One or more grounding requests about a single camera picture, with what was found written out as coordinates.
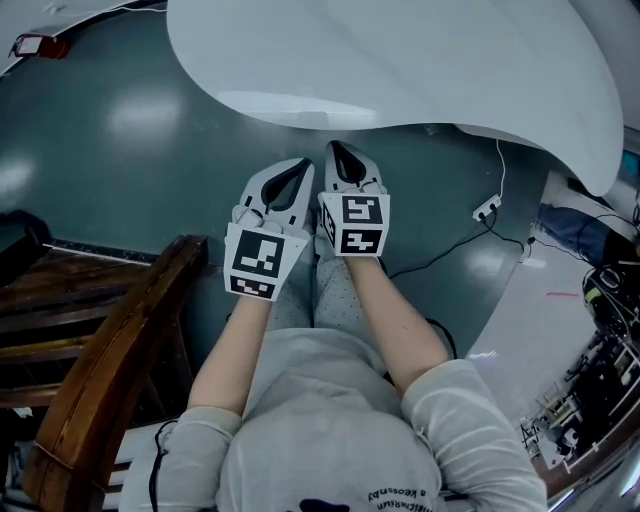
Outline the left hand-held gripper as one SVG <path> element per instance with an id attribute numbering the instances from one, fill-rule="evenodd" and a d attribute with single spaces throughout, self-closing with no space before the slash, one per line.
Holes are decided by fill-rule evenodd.
<path id="1" fill-rule="evenodd" d="M 274 302 L 292 273 L 312 262 L 314 172 L 309 158 L 293 158 L 249 179 L 224 239 L 227 292 Z"/>

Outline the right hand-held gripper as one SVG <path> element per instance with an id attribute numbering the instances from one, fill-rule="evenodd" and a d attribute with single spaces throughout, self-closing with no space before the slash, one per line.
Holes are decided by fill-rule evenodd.
<path id="1" fill-rule="evenodd" d="M 320 219 L 337 256 L 382 255 L 391 197 L 381 184 L 379 167 L 358 148 L 338 140 L 327 144 Z"/>

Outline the person's right forearm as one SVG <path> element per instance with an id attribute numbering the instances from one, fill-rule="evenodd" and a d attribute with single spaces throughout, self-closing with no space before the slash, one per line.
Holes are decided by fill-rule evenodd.
<path id="1" fill-rule="evenodd" d="M 377 259 L 346 257 L 344 262 L 387 371 L 403 395 L 427 371 L 447 362 L 448 351 Z"/>

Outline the person's left forearm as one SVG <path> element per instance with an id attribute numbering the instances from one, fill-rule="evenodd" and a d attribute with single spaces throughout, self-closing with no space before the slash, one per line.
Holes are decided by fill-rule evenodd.
<path id="1" fill-rule="evenodd" d="M 268 301 L 239 298 L 196 375 L 188 409 L 214 407 L 243 416 L 271 308 Z"/>

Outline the white round table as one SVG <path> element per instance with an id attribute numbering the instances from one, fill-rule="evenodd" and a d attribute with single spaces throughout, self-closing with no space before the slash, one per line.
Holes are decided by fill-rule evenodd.
<path id="1" fill-rule="evenodd" d="M 168 0 L 173 51 L 208 95 L 311 130 L 421 123 L 541 148 L 594 195 L 623 115 L 569 0 Z"/>

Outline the person's right leg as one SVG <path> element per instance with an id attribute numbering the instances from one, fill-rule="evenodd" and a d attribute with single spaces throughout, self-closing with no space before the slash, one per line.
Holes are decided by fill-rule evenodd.
<path id="1" fill-rule="evenodd" d="M 328 239 L 314 237 L 316 291 L 314 326 L 336 329 L 371 345 L 368 321 L 344 260 L 335 255 Z"/>

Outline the person's leg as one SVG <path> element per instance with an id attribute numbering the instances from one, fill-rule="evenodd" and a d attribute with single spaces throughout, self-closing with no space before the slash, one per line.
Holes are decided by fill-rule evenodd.
<path id="1" fill-rule="evenodd" d="M 312 327 L 314 288 L 315 252 L 310 238 L 273 303 L 267 330 Z"/>
<path id="2" fill-rule="evenodd" d="M 573 208 L 541 203 L 537 225 L 565 249 L 592 265 L 602 265 L 606 261 L 606 243 L 611 229 L 595 217 Z"/>
<path id="3" fill-rule="evenodd" d="M 314 326 L 336 329 L 371 345 L 368 321 L 344 260 L 335 255 L 328 239 L 314 237 L 316 291 Z"/>

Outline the person's left leg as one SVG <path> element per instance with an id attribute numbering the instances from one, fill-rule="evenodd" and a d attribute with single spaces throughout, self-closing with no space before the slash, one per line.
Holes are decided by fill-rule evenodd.
<path id="1" fill-rule="evenodd" d="M 315 252 L 310 238 L 273 303 L 267 330 L 312 327 L 314 288 Z"/>

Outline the white power strip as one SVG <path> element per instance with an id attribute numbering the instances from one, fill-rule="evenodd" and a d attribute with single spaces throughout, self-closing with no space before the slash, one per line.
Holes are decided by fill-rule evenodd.
<path id="1" fill-rule="evenodd" d="M 477 222 L 482 222 L 492 213 L 495 213 L 500 206 L 501 197 L 498 194 L 494 194 L 473 211 L 472 217 Z"/>

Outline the person's light grey shirt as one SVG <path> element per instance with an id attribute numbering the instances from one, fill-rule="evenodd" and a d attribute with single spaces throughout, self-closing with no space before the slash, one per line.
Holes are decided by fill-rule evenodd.
<path id="1" fill-rule="evenodd" d="M 264 339 L 246 413 L 184 412 L 127 473 L 120 512 L 546 512 L 546 489 L 474 365 L 398 395 L 365 342 Z"/>

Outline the brown wooden chair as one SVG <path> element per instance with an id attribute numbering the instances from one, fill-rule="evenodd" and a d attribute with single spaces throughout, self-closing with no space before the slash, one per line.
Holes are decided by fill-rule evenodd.
<path id="1" fill-rule="evenodd" d="M 188 290 L 205 237 L 177 237 L 107 316 L 57 391 L 35 438 L 23 489 L 42 512 L 101 512 L 141 390 Z"/>

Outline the red fire extinguisher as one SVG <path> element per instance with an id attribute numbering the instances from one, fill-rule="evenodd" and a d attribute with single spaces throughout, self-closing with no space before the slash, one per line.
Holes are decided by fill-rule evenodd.
<path id="1" fill-rule="evenodd" d="M 14 57 L 41 57 L 59 60 L 70 51 L 70 43 L 62 38 L 35 33 L 19 35 L 9 54 Z"/>

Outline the cluttered equipment workbench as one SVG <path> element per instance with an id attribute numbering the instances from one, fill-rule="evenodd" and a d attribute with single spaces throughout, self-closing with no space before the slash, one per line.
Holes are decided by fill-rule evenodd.
<path id="1" fill-rule="evenodd" d="M 607 475 L 640 438 L 640 262 L 594 269 L 582 291 L 596 331 L 520 423 L 550 500 Z"/>

